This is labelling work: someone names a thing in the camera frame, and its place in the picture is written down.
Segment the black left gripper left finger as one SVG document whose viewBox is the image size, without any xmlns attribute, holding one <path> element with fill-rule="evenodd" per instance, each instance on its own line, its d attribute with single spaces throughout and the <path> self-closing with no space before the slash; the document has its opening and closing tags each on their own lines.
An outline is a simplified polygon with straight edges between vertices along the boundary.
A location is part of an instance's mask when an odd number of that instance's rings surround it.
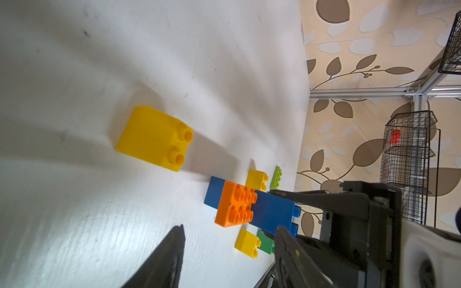
<svg viewBox="0 0 461 288">
<path fill-rule="evenodd" d="M 174 226 L 123 286 L 125 288 L 177 288 L 185 242 L 184 226 Z"/>
</svg>

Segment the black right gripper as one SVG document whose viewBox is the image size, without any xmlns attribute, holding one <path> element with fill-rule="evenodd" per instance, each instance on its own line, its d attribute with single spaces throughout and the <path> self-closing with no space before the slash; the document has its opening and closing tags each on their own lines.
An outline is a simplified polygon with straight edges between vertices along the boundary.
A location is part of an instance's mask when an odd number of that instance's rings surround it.
<svg viewBox="0 0 461 288">
<path fill-rule="evenodd" d="M 345 181 L 342 193 L 269 193 L 324 210 L 321 241 L 332 259 L 321 270 L 337 288 L 397 288 L 400 281 L 402 191 L 396 186 Z"/>
</svg>

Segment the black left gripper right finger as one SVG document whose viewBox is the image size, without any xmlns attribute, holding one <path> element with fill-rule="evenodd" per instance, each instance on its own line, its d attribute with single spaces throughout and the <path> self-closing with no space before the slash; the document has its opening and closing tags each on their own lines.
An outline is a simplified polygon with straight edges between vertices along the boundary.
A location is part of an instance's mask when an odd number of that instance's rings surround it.
<svg viewBox="0 0 461 288">
<path fill-rule="evenodd" d="M 275 264 L 281 288 L 333 288 L 312 258 L 283 226 L 274 236 Z"/>
</svg>

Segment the blue lego brick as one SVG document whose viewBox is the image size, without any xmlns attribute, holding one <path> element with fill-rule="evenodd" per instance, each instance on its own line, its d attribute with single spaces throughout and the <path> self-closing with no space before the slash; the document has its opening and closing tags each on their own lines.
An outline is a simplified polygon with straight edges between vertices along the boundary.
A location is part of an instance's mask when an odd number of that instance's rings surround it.
<svg viewBox="0 0 461 288">
<path fill-rule="evenodd" d="M 259 190 L 255 192 L 257 200 L 251 208 L 253 219 L 250 224 L 272 235 L 276 233 L 279 226 L 283 226 L 293 237 L 296 237 L 298 224 L 293 222 L 293 218 L 301 215 L 301 208 L 292 200 Z"/>
</svg>

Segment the lime green lego brick small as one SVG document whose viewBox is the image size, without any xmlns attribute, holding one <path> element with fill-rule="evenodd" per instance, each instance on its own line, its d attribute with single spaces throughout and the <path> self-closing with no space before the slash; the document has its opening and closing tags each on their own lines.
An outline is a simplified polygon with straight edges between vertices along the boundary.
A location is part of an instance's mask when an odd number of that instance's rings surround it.
<svg viewBox="0 0 461 288">
<path fill-rule="evenodd" d="M 282 169 L 279 166 L 276 166 L 271 180 L 270 190 L 277 190 L 279 188 L 282 175 Z"/>
</svg>

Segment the orange lego brick long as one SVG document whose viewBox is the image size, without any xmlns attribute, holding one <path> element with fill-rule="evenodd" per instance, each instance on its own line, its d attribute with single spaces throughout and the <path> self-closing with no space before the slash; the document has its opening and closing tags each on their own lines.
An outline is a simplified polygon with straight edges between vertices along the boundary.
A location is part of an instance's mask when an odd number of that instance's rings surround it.
<svg viewBox="0 0 461 288">
<path fill-rule="evenodd" d="M 252 222 L 257 199 L 255 189 L 225 181 L 215 223 L 228 228 Z"/>
</svg>

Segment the blue lego brick base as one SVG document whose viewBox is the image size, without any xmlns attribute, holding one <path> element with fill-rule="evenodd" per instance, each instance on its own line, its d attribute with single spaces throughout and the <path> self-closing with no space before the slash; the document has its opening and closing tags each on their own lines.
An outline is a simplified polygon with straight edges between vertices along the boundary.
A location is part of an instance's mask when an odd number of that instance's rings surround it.
<svg viewBox="0 0 461 288">
<path fill-rule="evenodd" d="M 225 182 L 222 178 L 211 177 L 204 200 L 205 205 L 218 209 Z"/>
</svg>

